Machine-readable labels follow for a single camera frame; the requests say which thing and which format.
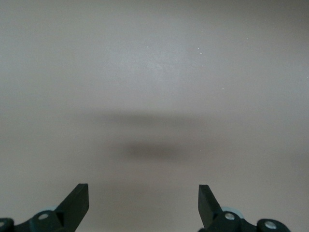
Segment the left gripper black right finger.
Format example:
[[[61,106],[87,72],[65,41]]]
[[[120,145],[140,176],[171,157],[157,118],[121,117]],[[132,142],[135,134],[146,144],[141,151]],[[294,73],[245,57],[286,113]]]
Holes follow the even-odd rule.
[[[252,225],[243,216],[223,210],[208,185],[199,185],[198,212],[203,223],[201,232],[289,232],[283,223],[263,218]]]

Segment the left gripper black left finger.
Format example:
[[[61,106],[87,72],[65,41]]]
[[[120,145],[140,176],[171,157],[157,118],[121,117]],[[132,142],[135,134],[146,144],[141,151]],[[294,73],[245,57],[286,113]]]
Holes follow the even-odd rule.
[[[88,184],[78,184],[54,209],[44,210],[15,225],[12,218],[0,219],[2,232],[74,232],[89,209]]]

